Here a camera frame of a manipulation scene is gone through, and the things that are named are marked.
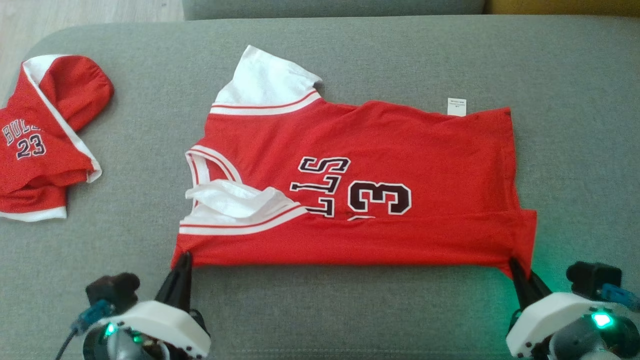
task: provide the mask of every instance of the green led light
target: green led light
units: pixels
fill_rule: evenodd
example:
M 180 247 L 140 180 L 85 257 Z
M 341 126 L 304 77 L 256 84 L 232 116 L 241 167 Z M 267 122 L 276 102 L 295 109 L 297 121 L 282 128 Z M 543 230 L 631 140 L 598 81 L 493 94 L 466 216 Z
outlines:
M 593 313 L 591 315 L 593 322 L 596 323 L 596 326 L 604 329 L 613 324 L 613 319 L 607 313 Z
M 104 337 L 108 338 L 114 332 L 116 332 L 116 327 L 112 323 L 109 323 L 109 325 L 107 325 L 107 329 L 104 331 Z

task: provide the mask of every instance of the wooden floor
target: wooden floor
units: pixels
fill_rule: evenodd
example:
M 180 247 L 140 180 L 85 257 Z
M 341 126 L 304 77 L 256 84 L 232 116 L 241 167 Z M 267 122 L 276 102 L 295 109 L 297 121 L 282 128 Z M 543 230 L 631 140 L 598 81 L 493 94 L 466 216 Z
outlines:
M 27 51 L 48 34 L 84 24 L 182 20 L 181 0 L 0 0 L 0 103 Z

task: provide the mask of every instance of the printed number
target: printed number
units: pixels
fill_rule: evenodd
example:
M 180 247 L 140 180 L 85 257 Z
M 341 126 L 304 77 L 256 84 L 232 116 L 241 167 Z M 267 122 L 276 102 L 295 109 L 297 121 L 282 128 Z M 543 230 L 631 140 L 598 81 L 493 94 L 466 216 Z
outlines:
M 36 148 L 34 151 L 31 152 L 33 156 L 44 155 L 45 152 L 47 152 L 47 149 L 45 149 L 39 134 L 31 135 L 31 137 L 29 138 L 29 141 Z
M 31 156 L 31 153 L 29 152 L 29 142 L 27 139 L 20 140 L 16 145 L 18 145 L 18 148 L 20 149 L 20 151 L 15 155 L 18 160 Z
M 33 134 L 27 139 L 22 139 L 17 143 L 18 151 L 15 157 L 20 160 L 22 158 L 28 158 L 30 156 L 40 156 L 47 152 L 40 134 Z
M 353 211 L 369 210 L 369 201 L 362 197 L 364 193 L 369 193 L 371 202 L 388 203 L 389 215 L 402 215 L 411 208 L 411 190 L 403 184 L 354 181 L 349 185 L 349 207 Z

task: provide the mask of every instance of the gray fabric surface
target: gray fabric surface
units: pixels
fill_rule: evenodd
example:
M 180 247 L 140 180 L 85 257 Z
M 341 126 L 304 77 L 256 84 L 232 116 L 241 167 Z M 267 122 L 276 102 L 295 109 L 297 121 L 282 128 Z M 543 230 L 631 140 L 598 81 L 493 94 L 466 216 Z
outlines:
M 576 260 L 622 267 L 640 292 L 640 20 L 443 16 L 86 26 L 29 56 L 83 54 L 116 93 L 80 136 L 104 175 L 69 191 L 69 218 L 0 221 L 0 358 L 52 358 L 104 274 L 158 290 L 188 213 L 184 151 L 247 44 L 320 75 L 329 101 L 446 111 L 510 106 L 534 269 L 569 290 Z M 193 305 L 218 359 L 508 359 L 517 307 L 490 268 L 209 267 Z M 79 359 L 74 340 L 65 359 Z
M 185 20 L 480 14 L 484 0 L 182 0 Z

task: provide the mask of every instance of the white trim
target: white trim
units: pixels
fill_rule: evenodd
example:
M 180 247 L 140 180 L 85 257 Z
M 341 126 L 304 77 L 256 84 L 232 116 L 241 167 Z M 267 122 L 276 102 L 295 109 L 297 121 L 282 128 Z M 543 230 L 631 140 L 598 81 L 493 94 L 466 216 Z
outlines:
M 314 101 L 322 99 L 318 92 L 313 92 L 306 99 L 296 102 L 292 105 L 285 106 L 274 106 L 274 107 L 240 107 L 234 106 L 233 108 L 224 108 L 220 106 L 228 106 L 227 104 L 219 104 L 214 103 L 211 107 L 210 114 L 220 114 L 220 115 L 279 115 L 292 113 L 294 111 L 300 110 Z
M 277 115 L 320 99 L 314 86 L 322 79 L 300 65 L 251 45 L 240 57 L 234 76 L 216 96 L 212 114 Z
M 196 172 L 196 168 L 193 166 L 195 160 L 190 153 L 186 152 L 184 156 L 187 158 L 187 164 L 189 164 L 189 170 L 191 171 L 191 183 L 193 187 L 195 187 L 200 182 L 200 174 Z
M 63 55 L 63 54 L 41 55 L 41 56 L 36 56 L 34 58 L 27 60 L 27 61 L 30 61 L 29 71 L 31 71 L 31 78 L 33 78 L 33 81 L 38 86 L 40 86 L 40 82 L 44 78 L 44 74 L 47 73 L 47 71 L 51 67 L 51 64 L 53 64 L 53 61 L 63 56 L 69 56 L 69 55 Z
M 202 225 L 204 227 L 251 227 L 260 225 L 262 223 L 270 222 L 280 215 L 290 211 L 292 209 L 302 206 L 299 202 L 293 202 L 291 199 L 287 204 L 278 207 L 274 207 L 271 212 L 264 212 L 260 218 L 253 218 L 250 220 L 248 217 L 230 217 L 230 218 L 217 218 L 212 219 L 211 216 L 202 216 L 198 210 L 192 211 L 186 218 L 180 221 L 180 225 Z
M 237 183 L 242 183 L 242 177 L 240 173 L 236 169 L 236 167 L 229 161 L 224 155 L 220 154 L 218 151 L 210 149 L 208 147 L 204 147 L 202 145 L 194 145 L 190 150 L 187 151 L 187 154 L 190 154 L 195 158 L 205 158 L 209 161 L 213 161 L 216 163 L 220 169 L 225 173 L 228 180 L 235 181 Z M 202 180 L 202 173 L 206 174 L 206 182 L 209 182 L 209 170 L 207 168 L 206 163 L 204 164 L 204 168 L 201 164 L 199 164 L 196 160 L 196 171 L 198 172 L 198 177 L 200 177 L 200 184 L 205 181 Z
M 0 217 L 25 222 L 36 222 L 51 218 L 67 218 L 67 209 L 64 206 L 47 210 L 32 211 L 30 213 L 2 213 Z
M 287 221 L 290 221 L 294 218 L 297 218 L 300 215 L 304 215 L 307 214 L 308 211 L 303 207 L 300 206 L 300 204 L 297 204 L 296 206 L 299 206 L 297 209 L 291 210 L 288 213 L 284 214 L 284 215 L 280 215 L 278 217 L 275 217 L 274 219 L 265 222 L 263 224 L 260 225 L 256 225 L 256 226 L 249 226 L 249 227 L 233 227 L 233 226 L 226 226 L 226 227 L 186 227 L 184 225 L 188 225 L 188 224 L 180 224 L 180 229 L 179 229 L 179 234 L 188 234 L 188 235 L 246 235 L 246 234 L 255 234 L 255 233 L 259 233 L 261 231 L 265 231 L 268 229 L 271 229 L 273 227 L 276 227 L 280 224 L 284 224 Z
M 33 86 L 33 88 L 38 93 L 38 96 L 40 96 L 40 100 L 42 100 L 42 102 L 47 106 L 47 109 L 49 110 L 49 112 L 51 112 L 51 115 L 54 117 L 54 119 L 56 119 L 56 121 L 58 122 L 58 125 L 60 125 L 60 127 L 65 132 L 67 137 L 69 137 L 69 140 L 71 140 L 74 147 L 76 147 L 76 149 L 79 152 L 82 152 L 84 155 L 86 155 L 88 158 L 91 159 L 91 166 L 93 167 L 93 172 L 87 172 L 86 182 L 92 183 L 97 178 L 99 178 L 100 175 L 102 175 L 102 169 L 100 168 L 100 164 L 98 163 L 98 160 L 95 159 L 95 157 L 93 156 L 89 148 L 87 148 L 84 142 L 80 140 L 76 132 L 69 126 L 69 124 L 67 124 L 67 121 L 63 119 L 62 115 L 60 115 L 57 109 L 49 102 L 47 97 L 42 93 L 42 90 L 38 86 L 38 84 L 42 80 L 42 76 L 44 76 L 44 73 L 46 72 L 46 69 L 48 69 L 49 66 L 51 66 L 51 63 L 58 57 L 60 56 L 58 55 L 37 56 L 35 58 L 31 58 L 25 61 L 24 63 L 22 63 L 22 69 L 25 75 L 27 75 L 27 80 L 29 80 L 29 82 L 31 83 L 31 86 Z

